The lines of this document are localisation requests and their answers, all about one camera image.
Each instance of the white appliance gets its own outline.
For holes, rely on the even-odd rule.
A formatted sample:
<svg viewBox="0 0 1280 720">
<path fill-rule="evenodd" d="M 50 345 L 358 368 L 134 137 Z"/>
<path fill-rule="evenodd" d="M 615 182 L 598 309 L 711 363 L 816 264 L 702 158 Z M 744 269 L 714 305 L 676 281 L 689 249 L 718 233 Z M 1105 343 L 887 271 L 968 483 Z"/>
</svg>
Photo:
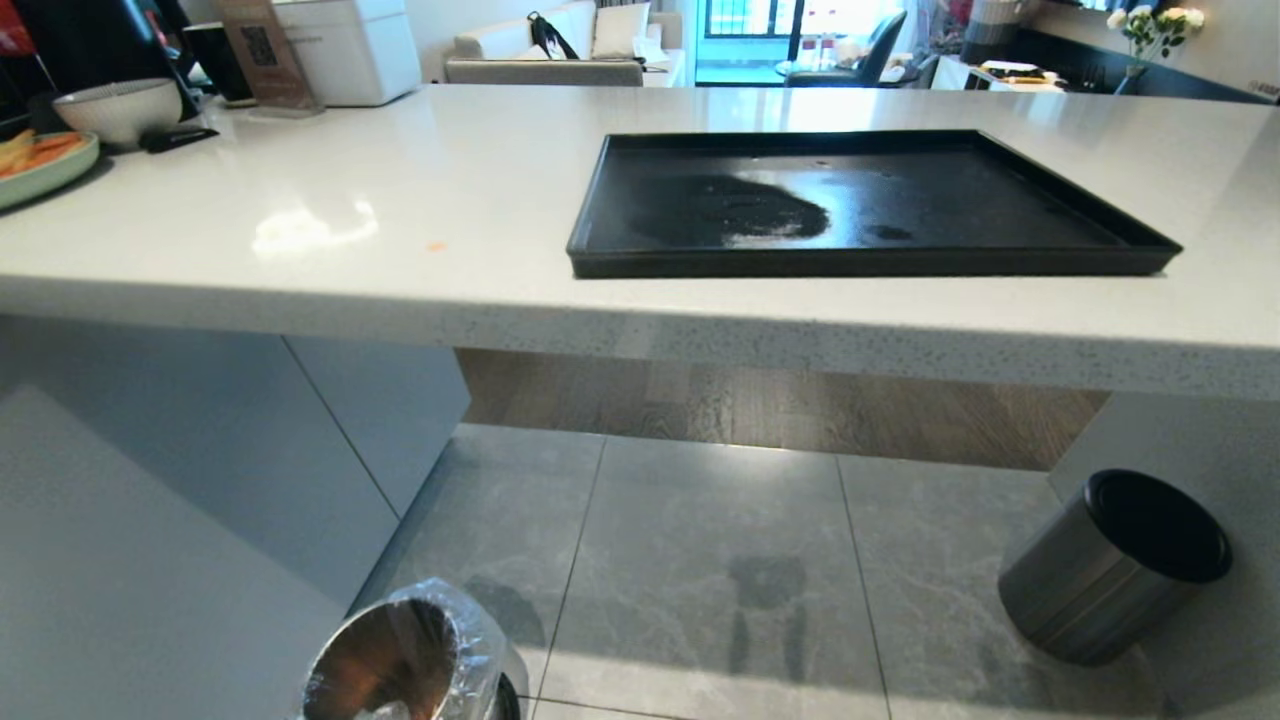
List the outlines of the white appliance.
<svg viewBox="0 0 1280 720">
<path fill-rule="evenodd" d="M 372 108 L 422 85 L 404 0 L 275 0 L 316 99 Z"/>
</svg>

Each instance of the wooden floor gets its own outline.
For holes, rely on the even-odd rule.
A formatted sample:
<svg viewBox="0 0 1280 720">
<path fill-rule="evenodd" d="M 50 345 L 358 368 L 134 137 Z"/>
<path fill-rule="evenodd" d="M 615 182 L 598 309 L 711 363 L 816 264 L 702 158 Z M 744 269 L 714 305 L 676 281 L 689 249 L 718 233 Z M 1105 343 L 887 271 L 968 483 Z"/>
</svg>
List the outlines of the wooden floor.
<svg viewBox="0 0 1280 720">
<path fill-rule="evenodd" d="M 458 350 L 466 421 L 1047 470 L 1106 393 Z"/>
</svg>

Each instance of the gray floor tile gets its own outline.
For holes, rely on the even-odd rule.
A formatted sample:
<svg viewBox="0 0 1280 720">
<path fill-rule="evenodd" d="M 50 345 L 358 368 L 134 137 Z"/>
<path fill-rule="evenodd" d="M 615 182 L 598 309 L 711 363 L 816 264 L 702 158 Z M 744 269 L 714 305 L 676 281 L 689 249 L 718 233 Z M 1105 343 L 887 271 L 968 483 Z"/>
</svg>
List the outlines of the gray floor tile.
<svg viewBox="0 0 1280 720">
<path fill-rule="evenodd" d="M 471 593 L 536 694 L 604 438 L 458 425 L 366 592 L 440 577 Z"/>
<path fill-rule="evenodd" d="M 534 720 L 652 720 L 652 717 L 653 715 L 632 715 L 544 700 L 538 703 L 538 715 Z"/>
<path fill-rule="evenodd" d="M 1080 669 L 1029 647 L 996 577 L 1057 510 L 1044 475 L 844 456 L 893 720 L 1153 717 L 1146 662 Z"/>
<path fill-rule="evenodd" d="M 609 438 L 543 698 L 886 717 L 833 457 Z"/>
</svg>

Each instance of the floor tile grout line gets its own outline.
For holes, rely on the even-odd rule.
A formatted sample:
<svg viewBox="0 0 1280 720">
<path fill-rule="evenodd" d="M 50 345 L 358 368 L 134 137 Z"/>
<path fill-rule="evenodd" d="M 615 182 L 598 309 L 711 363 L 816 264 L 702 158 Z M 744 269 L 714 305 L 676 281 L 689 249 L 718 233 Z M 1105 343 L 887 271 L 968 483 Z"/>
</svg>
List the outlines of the floor tile grout line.
<svg viewBox="0 0 1280 720">
<path fill-rule="evenodd" d="M 298 357 L 298 352 L 293 350 L 293 345 L 289 342 L 289 338 L 282 334 L 280 342 L 284 343 L 284 348 L 293 357 L 293 363 L 297 364 L 300 370 L 302 370 L 302 377 L 306 378 L 307 384 L 311 386 L 311 392 L 316 393 L 316 398 L 320 400 L 320 405 L 324 406 L 325 413 L 329 414 L 329 419 L 333 420 L 334 427 L 338 428 L 338 432 L 342 434 L 342 439 L 347 441 L 347 446 L 351 447 L 351 452 L 356 456 L 356 460 L 360 461 L 360 466 L 365 469 L 365 473 L 369 474 L 369 479 L 374 483 L 374 488 L 378 489 L 378 495 L 383 496 L 383 502 L 387 503 L 388 510 L 390 510 L 392 515 L 396 516 L 396 523 L 399 524 L 403 518 L 401 518 L 401 514 L 396 511 L 396 505 L 393 505 L 392 500 L 387 497 L 387 492 L 383 491 L 383 486 L 378 483 L 378 478 L 374 475 L 374 471 L 369 469 L 369 462 L 365 462 L 365 456 L 360 454 L 356 443 L 351 439 L 351 436 L 347 434 L 347 428 L 343 428 L 342 423 L 338 421 L 338 414 L 333 411 L 333 407 L 329 406 L 329 401 L 324 398 L 324 393 L 320 392 L 320 386 L 317 386 L 315 379 L 311 378 L 311 373 L 307 372 L 307 366 L 302 364 L 302 359 Z"/>
<path fill-rule="evenodd" d="M 538 698 L 539 703 L 549 702 L 552 705 L 567 705 L 570 707 L 585 707 L 588 710 L 603 710 L 605 712 L 617 712 L 620 715 L 634 715 L 636 717 L 654 717 L 657 720 L 690 720 L 681 715 L 654 715 L 652 712 L 637 712 L 635 710 L 621 710 L 617 707 L 604 707 L 603 705 L 586 705 L 582 702 L 573 702 L 571 700 L 550 700 L 550 698 Z"/>
<path fill-rule="evenodd" d="M 582 550 L 582 536 L 586 534 L 586 518 L 591 514 L 591 500 L 595 498 L 595 486 L 600 482 L 600 468 L 604 465 L 604 448 L 609 445 L 609 438 L 602 436 L 600 455 L 595 459 L 595 474 L 591 475 L 591 489 L 586 493 L 586 509 L 582 511 L 582 524 L 577 528 L 577 544 L 573 546 L 573 559 L 568 564 L 568 577 L 564 579 L 564 594 L 561 596 L 561 607 L 556 614 L 556 629 L 552 630 L 552 642 L 547 644 L 547 662 L 543 664 L 543 679 L 538 683 L 538 697 L 543 700 L 543 688 L 547 687 L 547 671 L 552 665 L 552 652 L 556 651 L 556 638 L 559 635 L 561 620 L 564 619 L 564 606 L 568 605 L 568 588 L 573 583 L 573 569 L 577 566 L 577 553 Z"/>
<path fill-rule="evenodd" d="M 858 582 L 863 585 L 863 602 L 867 606 L 867 623 L 872 628 L 872 648 L 876 651 L 876 667 L 881 674 L 881 688 L 884 692 L 884 712 L 888 720 L 893 720 L 893 706 L 888 701 L 888 678 L 884 676 L 884 660 L 879 652 L 879 638 L 876 637 L 876 616 L 872 615 L 872 596 L 867 592 L 867 575 L 863 574 L 863 557 L 858 551 L 858 533 L 854 530 L 854 512 L 849 509 L 849 491 L 845 488 L 845 470 L 840 466 L 840 457 L 831 456 L 836 464 L 836 477 L 840 478 L 840 496 L 845 498 L 845 518 L 849 520 L 849 539 L 854 544 L 854 562 L 858 565 Z"/>
</svg>

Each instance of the countertop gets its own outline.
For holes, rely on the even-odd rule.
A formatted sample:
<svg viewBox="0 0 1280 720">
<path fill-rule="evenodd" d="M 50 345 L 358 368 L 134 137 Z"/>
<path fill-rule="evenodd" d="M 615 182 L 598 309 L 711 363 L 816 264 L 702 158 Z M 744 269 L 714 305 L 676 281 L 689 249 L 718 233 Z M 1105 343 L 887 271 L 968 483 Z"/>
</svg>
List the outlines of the countertop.
<svg viewBox="0 0 1280 720">
<path fill-rule="evenodd" d="M 0 213 L 0 313 L 1280 398 L 1280 110 L 901 90 L 431 86 Z M 1149 278 L 577 281 L 611 132 L 980 128 L 1185 247 Z"/>
</svg>

